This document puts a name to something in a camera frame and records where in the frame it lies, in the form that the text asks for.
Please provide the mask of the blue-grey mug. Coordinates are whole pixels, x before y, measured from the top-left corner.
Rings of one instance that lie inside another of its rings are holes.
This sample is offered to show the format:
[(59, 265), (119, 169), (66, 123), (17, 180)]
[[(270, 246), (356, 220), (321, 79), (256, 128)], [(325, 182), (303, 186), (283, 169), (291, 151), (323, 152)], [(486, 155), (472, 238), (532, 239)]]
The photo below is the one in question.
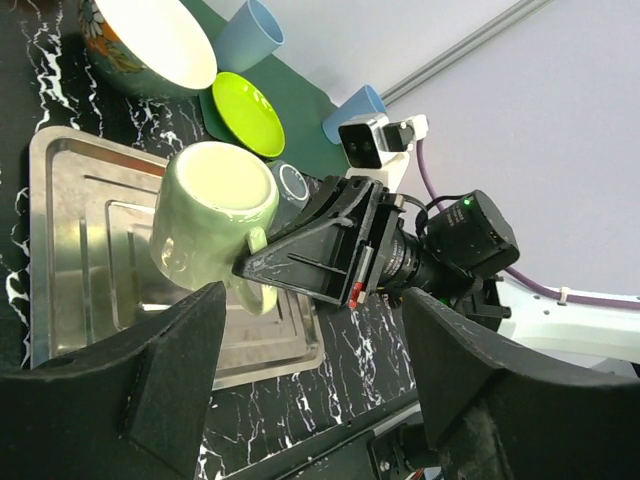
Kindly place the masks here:
[(267, 163), (278, 187), (279, 202), (269, 234), (275, 234), (290, 224), (307, 205), (310, 194), (302, 174), (282, 160)]

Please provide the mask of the dark green mat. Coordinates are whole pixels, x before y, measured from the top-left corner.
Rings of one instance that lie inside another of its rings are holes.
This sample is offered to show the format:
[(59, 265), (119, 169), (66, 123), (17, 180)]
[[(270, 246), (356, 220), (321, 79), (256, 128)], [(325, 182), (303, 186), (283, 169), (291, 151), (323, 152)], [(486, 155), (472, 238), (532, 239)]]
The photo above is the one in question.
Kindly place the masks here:
[[(200, 0), (182, 1), (213, 42), (227, 21)], [(274, 55), (241, 74), (254, 84), (275, 108), (286, 138), (278, 157), (310, 177), (343, 175), (349, 168), (344, 150), (325, 136), (322, 122), (333, 111), (329, 97)], [(207, 133), (220, 141), (242, 146), (226, 127), (214, 106), (210, 89), (199, 95)]]

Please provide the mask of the light blue cup left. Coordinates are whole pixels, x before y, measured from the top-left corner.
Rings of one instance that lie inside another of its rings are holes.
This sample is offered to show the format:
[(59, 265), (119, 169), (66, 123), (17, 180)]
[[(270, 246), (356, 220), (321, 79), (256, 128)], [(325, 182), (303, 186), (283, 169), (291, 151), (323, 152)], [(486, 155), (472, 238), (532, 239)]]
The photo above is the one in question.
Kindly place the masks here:
[(242, 73), (284, 42), (284, 32), (271, 11), (261, 1), (246, 1), (214, 41), (218, 69)]

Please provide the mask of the white grey bowl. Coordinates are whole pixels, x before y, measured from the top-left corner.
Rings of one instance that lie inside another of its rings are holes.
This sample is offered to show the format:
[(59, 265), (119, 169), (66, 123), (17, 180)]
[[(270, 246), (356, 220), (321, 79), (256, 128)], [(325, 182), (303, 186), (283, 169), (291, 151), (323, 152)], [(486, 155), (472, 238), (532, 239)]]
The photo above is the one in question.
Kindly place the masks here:
[(133, 98), (188, 98), (214, 83), (213, 47), (180, 1), (79, 1), (80, 33), (102, 77)]

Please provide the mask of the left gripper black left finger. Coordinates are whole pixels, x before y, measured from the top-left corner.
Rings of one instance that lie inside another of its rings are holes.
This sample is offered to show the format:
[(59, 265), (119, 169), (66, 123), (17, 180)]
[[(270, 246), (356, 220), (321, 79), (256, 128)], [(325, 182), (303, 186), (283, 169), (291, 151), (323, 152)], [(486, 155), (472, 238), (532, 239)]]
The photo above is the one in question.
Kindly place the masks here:
[(226, 323), (212, 283), (155, 317), (1, 375), (4, 479), (192, 479)]

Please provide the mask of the lime green plate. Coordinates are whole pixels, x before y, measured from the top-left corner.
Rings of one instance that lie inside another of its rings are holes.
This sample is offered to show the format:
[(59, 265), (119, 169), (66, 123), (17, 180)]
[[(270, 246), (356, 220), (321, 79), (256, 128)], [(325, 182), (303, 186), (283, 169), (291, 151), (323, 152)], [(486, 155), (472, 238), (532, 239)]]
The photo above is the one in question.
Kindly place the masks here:
[(284, 151), (286, 136), (280, 117), (249, 80), (233, 72), (222, 72), (211, 91), (223, 123), (245, 147), (267, 158), (275, 158)]

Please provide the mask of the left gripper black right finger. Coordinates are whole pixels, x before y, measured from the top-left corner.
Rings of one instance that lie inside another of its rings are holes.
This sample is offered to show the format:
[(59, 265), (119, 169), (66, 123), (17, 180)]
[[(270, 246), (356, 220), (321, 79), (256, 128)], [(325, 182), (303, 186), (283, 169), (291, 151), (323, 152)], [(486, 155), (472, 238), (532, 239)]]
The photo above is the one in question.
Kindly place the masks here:
[(417, 288), (401, 309), (445, 478), (638, 478), (638, 381), (538, 353)]

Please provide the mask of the metal tray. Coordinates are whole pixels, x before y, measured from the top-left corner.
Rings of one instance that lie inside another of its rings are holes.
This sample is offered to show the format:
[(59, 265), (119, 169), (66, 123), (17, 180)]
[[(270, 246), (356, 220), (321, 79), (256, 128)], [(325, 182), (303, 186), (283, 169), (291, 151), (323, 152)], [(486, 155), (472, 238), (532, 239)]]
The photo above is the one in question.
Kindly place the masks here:
[[(30, 363), (38, 366), (153, 318), (179, 302), (148, 240), (163, 158), (66, 126), (29, 145)], [(213, 386), (318, 367), (325, 348), (312, 301), (280, 291), (254, 316), (234, 295)]]

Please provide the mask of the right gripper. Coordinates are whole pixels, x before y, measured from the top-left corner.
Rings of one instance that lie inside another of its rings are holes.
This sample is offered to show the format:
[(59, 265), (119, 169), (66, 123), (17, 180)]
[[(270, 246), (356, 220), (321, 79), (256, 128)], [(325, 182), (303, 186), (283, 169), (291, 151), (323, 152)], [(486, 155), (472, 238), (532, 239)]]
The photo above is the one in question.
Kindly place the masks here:
[[(232, 272), (251, 280), (337, 306), (355, 306), (372, 293), (398, 299), (412, 288), (430, 290), (429, 209), (420, 200), (383, 190), (362, 225), (329, 219), (350, 213), (375, 181), (366, 176), (329, 176), (307, 206), (269, 234), (268, 245), (245, 253)], [(404, 230), (405, 205), (419, 209), (415, 232)]]

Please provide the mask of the light blue cup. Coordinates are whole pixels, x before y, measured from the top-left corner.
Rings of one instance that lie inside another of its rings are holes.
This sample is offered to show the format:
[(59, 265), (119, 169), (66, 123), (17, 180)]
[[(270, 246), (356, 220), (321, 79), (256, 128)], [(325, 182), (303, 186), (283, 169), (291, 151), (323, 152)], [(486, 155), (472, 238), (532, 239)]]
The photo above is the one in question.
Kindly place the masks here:
[(326, 138), (337, 145), (340, 143), (338, 128), (343, 123), (359, 115), (385, 112), (385, 104), (377, 91), (365, 84), (322, 122), (322, 130)]
[(242, 73), (284, 42), (284, 32), (271, 11), (261, 1), (246, 1), (214, 41), (218, 69)]

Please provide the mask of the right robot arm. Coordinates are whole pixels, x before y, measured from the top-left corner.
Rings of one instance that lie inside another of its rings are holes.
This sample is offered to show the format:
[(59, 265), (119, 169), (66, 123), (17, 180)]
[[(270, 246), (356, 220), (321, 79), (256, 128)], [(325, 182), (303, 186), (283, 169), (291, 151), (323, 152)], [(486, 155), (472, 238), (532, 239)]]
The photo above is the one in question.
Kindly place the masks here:
[(419, 200), (370, 177), (328, 177), (263, 248), (249, 247), (234, 275), (356, 308), (370, 294), (395, 300), (415, 287), (497, 329), (509, 317), (498, 274), (520, 257), (511, 226), (482, 191), (449, 197), (435, 216)]

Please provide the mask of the light blue cup right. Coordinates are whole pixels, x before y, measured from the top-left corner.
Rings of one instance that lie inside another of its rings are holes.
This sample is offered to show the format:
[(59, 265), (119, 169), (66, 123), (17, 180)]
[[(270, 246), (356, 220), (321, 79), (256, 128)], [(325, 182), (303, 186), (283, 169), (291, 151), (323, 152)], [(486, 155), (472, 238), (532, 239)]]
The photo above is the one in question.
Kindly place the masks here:
[(385, 104), (377, 91), (365, 84), (322, 122), (322, 130), (326, 138), (337, 145), (340, 143), (338, 128), (343, 123), (359, 115), (385, 112)]

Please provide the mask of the light green mug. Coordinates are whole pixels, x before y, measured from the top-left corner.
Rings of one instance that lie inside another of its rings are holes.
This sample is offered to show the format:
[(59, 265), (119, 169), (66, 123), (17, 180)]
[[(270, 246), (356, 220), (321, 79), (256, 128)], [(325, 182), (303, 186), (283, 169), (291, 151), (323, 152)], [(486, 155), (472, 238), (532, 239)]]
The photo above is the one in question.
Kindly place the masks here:
[(277, 290), (232, 272), (243, 253), (267, 245), (279, 202), (275, 179), (253, 153), (228, 143), (203, 141), (167, 164), (155, 204), (149, 249), (159, 271), (178, 286), (197, 290), (221, 282), (253, 315), (270, 312)]

